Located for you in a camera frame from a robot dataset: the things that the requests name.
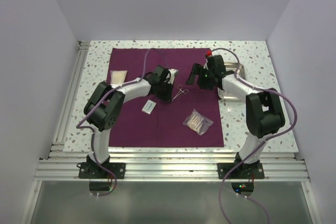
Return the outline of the white sachet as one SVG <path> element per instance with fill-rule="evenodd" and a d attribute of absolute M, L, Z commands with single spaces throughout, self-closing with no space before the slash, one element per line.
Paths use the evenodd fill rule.
<path fill-rule="evenodd" d="M 142 112 L 146 113 L 146 114 L 151 114 L 152 111 L 154 110 L 156 106 L 156 102 L 151 101 L 151 100 L 147 100 L 144 107 L 142 108 Z"/>

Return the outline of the steel forceps with ring handles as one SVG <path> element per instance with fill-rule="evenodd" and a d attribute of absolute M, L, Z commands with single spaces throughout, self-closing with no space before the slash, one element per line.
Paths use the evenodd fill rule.
<path fill-rule="evenodd" d="M 184 89 L 183 86 L 180 84 L 177 86 L 178 92 L 176 93 L 176 95 L 171 99 L 171 101 L 173 102 L 179 95 L 181 94 L 188 94 L 189 90 L 188 89 Z"/>

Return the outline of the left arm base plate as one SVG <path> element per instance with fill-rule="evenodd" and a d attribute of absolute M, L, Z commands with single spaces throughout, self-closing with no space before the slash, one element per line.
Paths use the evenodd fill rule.
<path fill-rule="evenodd" d="M 116 179 L 124 179 L 126 164 L 125 163 L 105 163 L 101 168 L 96 163 L 82 162 L 76 165 L 79 168 L 78 177 L 80 179 L 105 179 L 112 178 L 111 173 Z"/>

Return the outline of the clear bag printed pack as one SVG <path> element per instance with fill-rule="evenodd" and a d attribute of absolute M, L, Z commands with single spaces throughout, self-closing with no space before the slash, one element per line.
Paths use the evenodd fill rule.
<path fill-rule="evenodd" d="M 194 109 L 191 115 L 185 119 L 183 125 L 187 126 L 198 135 L 203 135 L 207 132 L 208 128 L 213 125 L 213 123 L 214 122 L 212 120 L 201 115 Z"/>

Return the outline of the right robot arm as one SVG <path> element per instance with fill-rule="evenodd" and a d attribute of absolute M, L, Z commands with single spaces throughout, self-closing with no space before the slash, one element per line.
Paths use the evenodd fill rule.
<path fill-rule="evenodd" d="M 219 163 L 219 178 L 245 178 L 252 175 L 264 178 L 260 163 L 267 138 L 285 125 L 285 116 L 275 89 L 254 87 L 242 79 L 237 71 L 228 71 L 222 56 L 207 55 L 206 64 L 193 64 L 187 85 L 196 83 L 200 89 L 219 88 L 231 93 L 245 104 L 248 135 L 236 154 L 234 162 Z"/>

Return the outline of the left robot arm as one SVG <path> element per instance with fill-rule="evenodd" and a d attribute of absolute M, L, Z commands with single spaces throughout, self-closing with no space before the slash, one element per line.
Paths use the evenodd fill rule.
<path fill-rule="evenodd" d="M 143 73 L 132 81 L 122 84 L 101 82 L 84 108 L 85 117 L 78 129 L 92 130 L 91 153 L 86 161 L 77 164 L 80 179 L 123 179 L 125 163 L 110 162 L 109 137 L 117 122 L 124 103 L 136 98 L 154 95 L 166 103 L 172 102 L 174 79 L 177 69 L 156 66 L 153 72 Z"/>

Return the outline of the steel instrument tray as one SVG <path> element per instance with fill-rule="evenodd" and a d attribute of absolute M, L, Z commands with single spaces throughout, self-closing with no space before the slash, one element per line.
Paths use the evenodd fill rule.
<path fill-rule="evenodd" d="M 230 70 L 235 71 L 238 68 L 237 74 L 244 80 L 246 79 L 245 67 L 241 63 L 238 65 L 238 63 L 236 62 L 226 62 L 224 63 L 224 65 L 227 71 L 230 71 Z M 237 97 L 233 96 L 231 93 L 225 90 L 222 90 L 220 88 L 217 89 L 217 94 L 218 94 L 218 97 L 222 100 L 231 101 L 231 102 L 236 102 L 239 100 Z"/>

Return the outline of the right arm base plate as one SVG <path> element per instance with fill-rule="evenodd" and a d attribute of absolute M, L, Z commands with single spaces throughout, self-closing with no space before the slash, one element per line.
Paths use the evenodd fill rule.
<path fill-rule="evenodd" d="M 217 163 L 217 173 L 218 178 L 223 179 L 226 174 L 227 179 L 264 179 L 264 169 L 260 162 L 255 162 L 253 164 L 242 164 L 238 168 L 234 169 L 231 173 L 229 172 L 235 163 Z"/>

